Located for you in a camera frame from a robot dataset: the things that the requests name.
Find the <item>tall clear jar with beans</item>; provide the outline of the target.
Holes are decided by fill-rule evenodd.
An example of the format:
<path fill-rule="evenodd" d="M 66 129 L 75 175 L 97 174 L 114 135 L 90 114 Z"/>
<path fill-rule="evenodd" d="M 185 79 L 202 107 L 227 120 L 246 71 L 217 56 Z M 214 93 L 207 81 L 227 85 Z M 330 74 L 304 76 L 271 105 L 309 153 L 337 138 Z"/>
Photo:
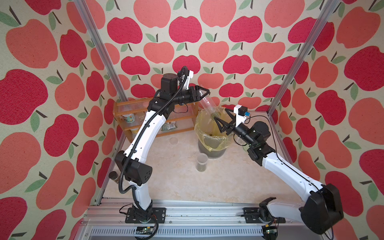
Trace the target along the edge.
<path fill-rule="evenodd" d="M 221 110 L 217 107 L 217 105 L 215 104 L 214 100 L 211 97 L 205 96 L 200 100 L 200 104 L 212 119 L 214 119 L 215 117 L 217 118 L 221 117 Z"/>

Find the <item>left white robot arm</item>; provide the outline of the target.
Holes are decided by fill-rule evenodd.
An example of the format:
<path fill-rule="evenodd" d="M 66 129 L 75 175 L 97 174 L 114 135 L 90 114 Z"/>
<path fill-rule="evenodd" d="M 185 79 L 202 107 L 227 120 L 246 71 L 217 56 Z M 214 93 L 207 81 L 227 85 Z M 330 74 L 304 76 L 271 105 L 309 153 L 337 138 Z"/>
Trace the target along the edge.
<path fill-rule="evenodd" d="M 149 150 L 162 126 L 166 123 L 176 105 L 199 102 L 210 93 L 200 86 L 190 87 L 193 71 L 182 68 L 177 74 L 165 74 L 161 88 L 150 100 L 145 119 L 130 146 L 120 151 L 115 161 L 119 165 L 119 192 L 132 191 L 135 219 L 141 223 L 156 222 L 153 216 L 153 201 L 147 182 L 152 175 L 152 167 L 146 164 Z"/>

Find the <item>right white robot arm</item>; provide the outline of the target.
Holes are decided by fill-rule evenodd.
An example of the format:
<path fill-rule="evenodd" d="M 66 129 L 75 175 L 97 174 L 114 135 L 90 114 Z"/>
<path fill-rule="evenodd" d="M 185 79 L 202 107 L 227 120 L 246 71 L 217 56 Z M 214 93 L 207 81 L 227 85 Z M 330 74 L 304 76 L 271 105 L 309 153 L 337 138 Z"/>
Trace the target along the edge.
<path fill-rule="evenodd" d="M 251 160 L 279 177 L 302 200 L 300 204 L 288 204 L 270 197 L 261 202 L 258 211 L 251 216 L 266 224 L 264 238 L 277 238 L 277 228 L 270 228 L 269 224 L 281 218 L 301 222 L 318 235 L 326 235 L 328 230 L 332 230 L 344 217 L 339 190 L 332 184 L 322 184 L 284 160 L 267 144 L 273 133 L 266 123 L 258 121 L 248 128 L 245 122 L 250 119 L 250 114 L 246 107 L 238 105 L 234 110 L 225 111 L 231 118 L 230 122 L 214 118 L 220 132 L 228 136 L 234 134 L 243 140 Z"/>

